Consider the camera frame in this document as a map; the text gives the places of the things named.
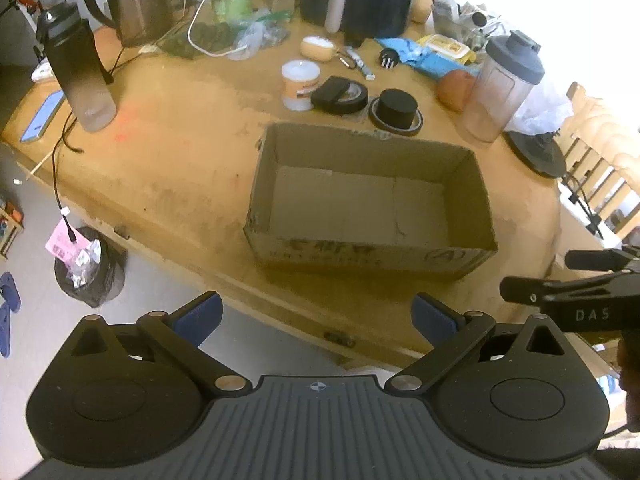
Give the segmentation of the green label jar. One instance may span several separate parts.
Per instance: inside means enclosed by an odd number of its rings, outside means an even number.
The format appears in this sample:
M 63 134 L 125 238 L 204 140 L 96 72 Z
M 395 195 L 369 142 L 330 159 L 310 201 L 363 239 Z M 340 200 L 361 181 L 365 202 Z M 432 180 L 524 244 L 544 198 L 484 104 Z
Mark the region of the green label jar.
M 253 0 L 212 0 L 215 20 L 221 22 L 239 22 L 253 14 Z

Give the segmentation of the blue smartphone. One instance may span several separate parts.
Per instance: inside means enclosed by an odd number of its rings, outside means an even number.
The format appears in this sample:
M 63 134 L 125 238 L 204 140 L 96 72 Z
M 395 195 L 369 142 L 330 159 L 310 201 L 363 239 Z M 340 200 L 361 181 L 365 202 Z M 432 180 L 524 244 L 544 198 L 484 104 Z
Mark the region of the blue smartphone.
M 30 143 L 42 138 L 51 120 L 65 100 L 64 92 L 56 90 L 47 96 L 23 132 L 20 142 Z

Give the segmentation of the blue wet wipes pack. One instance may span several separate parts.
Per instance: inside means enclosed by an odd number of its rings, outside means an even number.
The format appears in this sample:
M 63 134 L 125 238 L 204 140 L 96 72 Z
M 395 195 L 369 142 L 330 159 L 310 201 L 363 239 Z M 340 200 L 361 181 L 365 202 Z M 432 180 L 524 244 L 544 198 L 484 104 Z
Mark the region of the blue wet wipes pack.
M 420 47 L 415 41 L 407 38 L 376 38 L 375 41 L 384 48 L 395 50 L 401 64 L 412 67 L 417 72 L 439 80 L 453 70 L 463 70 L 476 77 L 480 73 L 478 67 L 469 67 L 446 58 L 429 47 Z

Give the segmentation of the wooden chair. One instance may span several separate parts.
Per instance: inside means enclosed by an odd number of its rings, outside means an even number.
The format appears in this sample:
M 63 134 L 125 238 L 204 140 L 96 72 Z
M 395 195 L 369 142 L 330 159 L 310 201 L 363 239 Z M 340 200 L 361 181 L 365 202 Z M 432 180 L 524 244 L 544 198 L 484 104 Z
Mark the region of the wooden chair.
M 566 95 L 573 115 L 556 138 L 566 163 L 561 191 L 590 233 L 629 240 L 639 232 L 639 135 L 577 82 Z

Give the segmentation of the clear crumpled plastic bag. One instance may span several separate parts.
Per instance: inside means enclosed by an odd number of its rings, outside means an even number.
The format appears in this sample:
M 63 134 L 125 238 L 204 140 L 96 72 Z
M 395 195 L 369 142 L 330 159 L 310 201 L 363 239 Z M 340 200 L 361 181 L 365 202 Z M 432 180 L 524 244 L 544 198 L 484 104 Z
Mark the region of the clear crumpled plastic bag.
M 259 50 L 280 46 L 291 35 L 291 11 L 271 12 L 259 9 L 248 18 L 231 23 L 234 41 L 227 58 L 244 61 L 252 58 Z

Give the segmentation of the black round plug adapter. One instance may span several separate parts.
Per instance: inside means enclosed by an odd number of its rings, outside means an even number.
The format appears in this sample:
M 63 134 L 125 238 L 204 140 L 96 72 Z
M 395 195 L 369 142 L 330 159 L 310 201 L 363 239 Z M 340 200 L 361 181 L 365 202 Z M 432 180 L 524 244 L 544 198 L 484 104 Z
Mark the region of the black round plug adapter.
M 378 64 L 383 70 L 392 70 L 400 63 L 399 53 L 392 48 L 383 48 L 378 56 Z

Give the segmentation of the black trash bin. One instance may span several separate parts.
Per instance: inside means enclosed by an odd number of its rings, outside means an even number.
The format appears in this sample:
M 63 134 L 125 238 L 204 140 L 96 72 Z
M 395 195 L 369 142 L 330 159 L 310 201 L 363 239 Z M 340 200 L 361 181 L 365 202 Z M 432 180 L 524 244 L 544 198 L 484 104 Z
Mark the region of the black trash bin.
M 77 235 L 85 237 L 88 246 L 78 248 L 69 263 L 56 258 L 54 276 L 67 296 L 97 309 L 115 299 L 124 288 L 122 254 L 90 226 L 81 226 Z

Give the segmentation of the shiba dog earbud case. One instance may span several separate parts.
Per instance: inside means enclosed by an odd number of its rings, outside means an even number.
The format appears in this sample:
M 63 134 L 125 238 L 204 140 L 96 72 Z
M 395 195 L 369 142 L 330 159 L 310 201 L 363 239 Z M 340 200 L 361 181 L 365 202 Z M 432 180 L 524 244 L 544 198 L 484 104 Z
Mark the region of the shiba dog earbud case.
M 334 43 L 319 36 L 304 37 L 299 50 L 305 58 L 321 63 L 330 62 L 335 56 Z

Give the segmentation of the black kettle base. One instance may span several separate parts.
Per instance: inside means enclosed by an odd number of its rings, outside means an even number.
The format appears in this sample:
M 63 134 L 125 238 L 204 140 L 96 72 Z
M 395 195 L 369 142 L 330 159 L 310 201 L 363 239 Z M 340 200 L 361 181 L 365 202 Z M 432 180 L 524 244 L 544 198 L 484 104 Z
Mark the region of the black kettle base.
M 506 131 L 503 136 L 518 159 L 538 176 L 559 179 L 566 173 L 565 157 L 555 141 L 555 132 L 529 136 Z

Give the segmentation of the yellow wet wipes pack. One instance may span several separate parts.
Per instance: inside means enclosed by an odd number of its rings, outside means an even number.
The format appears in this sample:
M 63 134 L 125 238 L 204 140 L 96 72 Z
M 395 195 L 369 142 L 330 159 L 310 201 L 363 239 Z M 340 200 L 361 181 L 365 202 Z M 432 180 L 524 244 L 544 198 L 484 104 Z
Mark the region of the yellow wet wipes pack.
M 476 62 L 476 54 L 466 44 L 444 35 L 433 34 L 426 35 L 416 40 L 416 43 L 422 47 L 430 49 L 445 58 L 456 61 L 459 64 L 473 64 Z

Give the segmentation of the brown round pear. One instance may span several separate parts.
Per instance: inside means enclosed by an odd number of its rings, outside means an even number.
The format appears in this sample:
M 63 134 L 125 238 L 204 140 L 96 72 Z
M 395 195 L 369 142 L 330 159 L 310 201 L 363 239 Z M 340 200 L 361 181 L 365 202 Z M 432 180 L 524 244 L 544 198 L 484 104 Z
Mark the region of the brown round pear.
M 468 102 L 475 77 L 465 70 L 452 70 L 439 79 L 436 86 L 436 96 L 439 102 L 448 110 L 462 113 Z

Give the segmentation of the black electrical tape roll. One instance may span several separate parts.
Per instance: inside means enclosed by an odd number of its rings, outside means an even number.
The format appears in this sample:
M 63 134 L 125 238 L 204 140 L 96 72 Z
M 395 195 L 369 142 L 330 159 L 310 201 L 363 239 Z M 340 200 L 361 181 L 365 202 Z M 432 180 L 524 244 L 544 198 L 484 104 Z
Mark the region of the black electrical tape roll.
M 368 89 L 358 81 L 349 80 L 352 82 L 349 89 L 335 104 L 326 108 L 314 108 L 331 115 L 350 115 L 363 110 L 369 102 Z

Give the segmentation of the small black rectangular box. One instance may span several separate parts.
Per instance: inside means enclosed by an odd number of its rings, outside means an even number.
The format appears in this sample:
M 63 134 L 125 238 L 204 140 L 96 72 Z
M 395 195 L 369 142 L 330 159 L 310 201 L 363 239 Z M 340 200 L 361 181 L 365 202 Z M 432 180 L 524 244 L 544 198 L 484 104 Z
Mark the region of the small black rectangular box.
M 326 108 L 335 104 L 349 89 L 351 83 L 347 78 L 331 76 L 311 93 L 311 104 L 318 108 Z

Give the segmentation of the white plastic jar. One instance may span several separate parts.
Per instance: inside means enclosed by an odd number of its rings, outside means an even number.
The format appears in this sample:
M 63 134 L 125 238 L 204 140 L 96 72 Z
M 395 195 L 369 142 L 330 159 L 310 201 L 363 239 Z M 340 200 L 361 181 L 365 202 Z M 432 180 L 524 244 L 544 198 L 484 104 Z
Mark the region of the white plastic jar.
M 320 67 L 308 60 L 292 60 L 282 65 L 281 76 L 284 106 L 293 112 L 311 110 L 311 95 L 319 85 Z

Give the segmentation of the marbled pocket knife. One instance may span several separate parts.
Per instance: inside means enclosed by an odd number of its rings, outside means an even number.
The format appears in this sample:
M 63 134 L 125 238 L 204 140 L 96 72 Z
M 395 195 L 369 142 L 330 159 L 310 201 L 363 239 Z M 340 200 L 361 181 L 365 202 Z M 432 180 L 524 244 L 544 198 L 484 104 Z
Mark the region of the marbled pocket knife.
M 367 64 L 363 62 L 363 59 L 354 48 L 346 47 L 345 53 L 352 59 L 352 62 L 355 63 L 356 67 L 358 68 L 360 73 L 363 74 L 364 78 L 366 78 L 368 81 L 375 80 L 375 74 L 372 73 L 372 70 L 370 70 L 369 66 L 367 66 Z

